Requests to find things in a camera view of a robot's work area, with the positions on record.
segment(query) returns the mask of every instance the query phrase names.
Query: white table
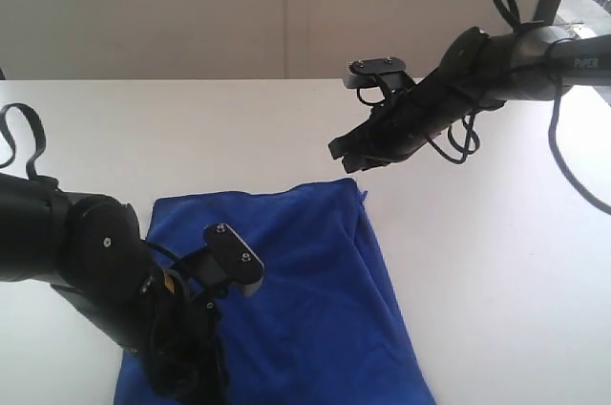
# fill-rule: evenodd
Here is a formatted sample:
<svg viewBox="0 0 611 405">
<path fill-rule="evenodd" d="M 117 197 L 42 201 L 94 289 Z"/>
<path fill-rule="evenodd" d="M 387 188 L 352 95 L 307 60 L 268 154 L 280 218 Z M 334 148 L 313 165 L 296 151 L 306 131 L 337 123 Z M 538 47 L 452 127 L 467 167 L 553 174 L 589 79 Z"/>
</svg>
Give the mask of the white table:
<svg viewBox="0 0 611 405">
<path fill-rule="evenodd" d="M 0 82 L 0 101 L 27 102 L 42 117 L 42 174 L 132 203 L 143 231 L 159 197 L 342 178 L 327 143 L 369 113 L 338 80 Z M 611 219 L 559 174 L 545 138 L 550 111 L 514 103 L 482 115 L 482 149 L 461 167 L 426 148 L 356 175 L 440 404 L 611 396 Z M 575 91 L 562 121 L 567 159 L 611 200 L 611 109 Z M 23 174 L 32 139 L 17 113 L 11 124 L 11 172 Z M 599 155 L 579 151 L 590 143 Z M 45 285 L 0 285 L 3 405 L 109 405 L 119 359 Z"/>
</svg>

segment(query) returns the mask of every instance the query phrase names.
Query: microfiber towel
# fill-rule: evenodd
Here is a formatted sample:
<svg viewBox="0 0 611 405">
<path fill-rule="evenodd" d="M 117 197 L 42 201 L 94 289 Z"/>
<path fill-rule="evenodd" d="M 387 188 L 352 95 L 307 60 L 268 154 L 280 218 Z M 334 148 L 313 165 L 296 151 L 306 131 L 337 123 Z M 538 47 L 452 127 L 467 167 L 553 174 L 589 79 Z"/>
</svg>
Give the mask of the microfiber towel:
<svg viewBox="0 0 611 405">
<path fill-rule="evenodd" d="M 344 179 L 155 203 L 149 241 L 185 255 L 205 226 L 226 223 L 265 265 L 254 296 L 219 301 L 231 405 L 434 404 L 363 200 Z M 115 405 L 172 403 L 125 353 Z"/>
</svg>

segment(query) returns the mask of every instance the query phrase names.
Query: white wall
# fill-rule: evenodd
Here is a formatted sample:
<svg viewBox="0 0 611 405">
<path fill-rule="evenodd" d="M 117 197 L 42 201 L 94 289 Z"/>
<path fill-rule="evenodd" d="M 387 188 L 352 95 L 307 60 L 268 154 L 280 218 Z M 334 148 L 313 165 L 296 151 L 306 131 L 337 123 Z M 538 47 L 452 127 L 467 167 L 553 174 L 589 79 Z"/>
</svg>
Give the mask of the white wall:
<svg viewBox="0 0 611 405">
<path fill-rule="evenodd" d="M 519 0 L 525 16 L 538 0 Z M 0 0 L 10 78 L 340 76 L 395 54 L 425 75 L 490 0 Z"/>
<path fill-rule="evenodd" d="M 144 228 L 161 196 L 343 177 L 327 143 L 368 115 L 338 80 L 0 82 L 0 103 L 15 100 L 35 106 L 47 128 L 41 172 L 133 203 Z M 482 114 L 482 148 L 463 166 L 427 147 L 357 175 L 440 404 L 611 396 L 611 218 L 556 168 L 550 113 L 549 103 L 517 102 Z M 591 89 L 565 98 L 560 146 L 608 201 L 610 123 Z M 32 141 L 17 114 L 11 125 L 23 172 Z M 3 405 L 109 405 L 117 362 L 118 349 L 47 288 L 0 285 Z"/>
</svg>

